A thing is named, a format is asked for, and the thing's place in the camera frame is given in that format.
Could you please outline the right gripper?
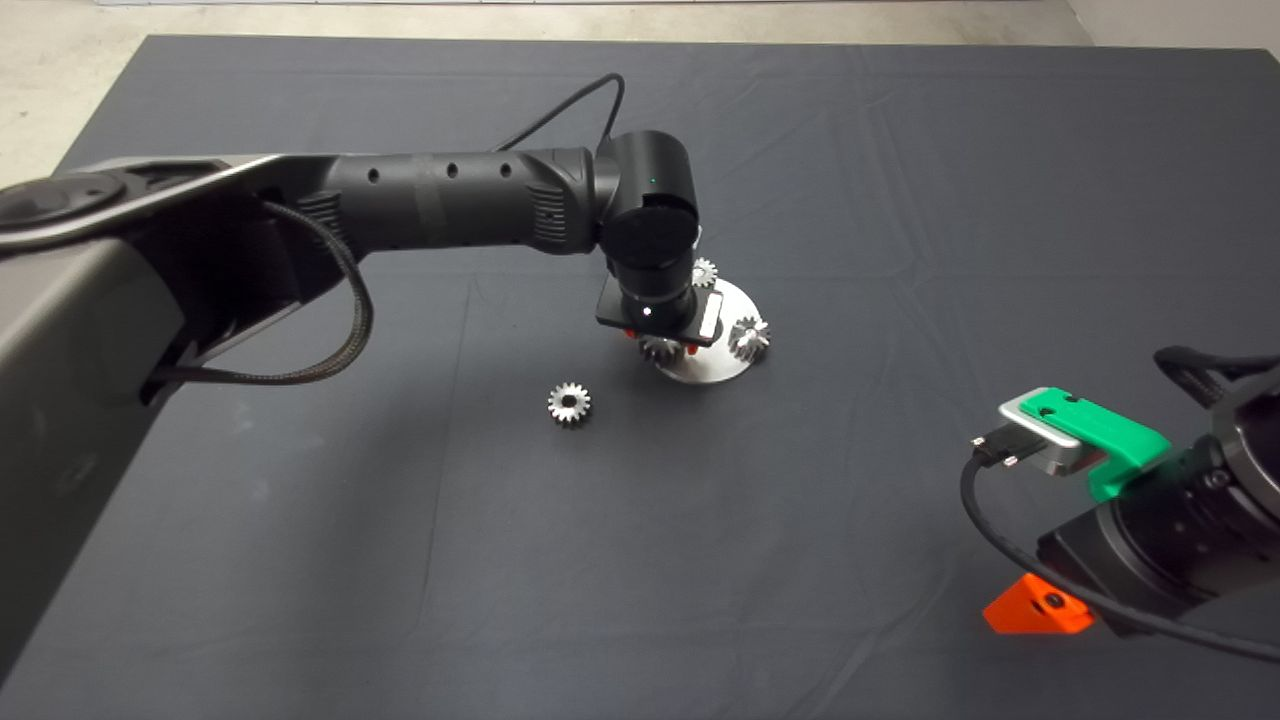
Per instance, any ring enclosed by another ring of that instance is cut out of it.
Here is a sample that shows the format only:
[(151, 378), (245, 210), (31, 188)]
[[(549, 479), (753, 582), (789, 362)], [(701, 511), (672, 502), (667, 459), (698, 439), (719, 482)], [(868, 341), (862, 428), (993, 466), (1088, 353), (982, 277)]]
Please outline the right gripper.
[[(1044, 533), (1037, 557), (1070, 582), (1158, 618), (1178, 620), (1216, 600), (1199, 564), (1217, 530), (1212, 492), (1196, 484), (1130, 484), (1115, 498)], [(983, 609), (1004, 635), (1074, 635), (1094, 614), (1037, 575), (1021, 575)]]

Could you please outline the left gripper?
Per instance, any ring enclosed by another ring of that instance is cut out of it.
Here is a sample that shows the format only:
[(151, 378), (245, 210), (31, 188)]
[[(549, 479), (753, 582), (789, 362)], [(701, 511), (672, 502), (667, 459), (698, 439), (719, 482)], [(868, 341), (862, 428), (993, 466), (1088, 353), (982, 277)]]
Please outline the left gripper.
[(646, 304), (626, 295), (620, 282), (608, 275), (596, 302), (596, 320), (623, 331), (631, 340), (644, 334), (684, 345), (684, 356), (692, 359), (719, 338), (723, 307), (722, 292), (694, 286), (675, 299)]

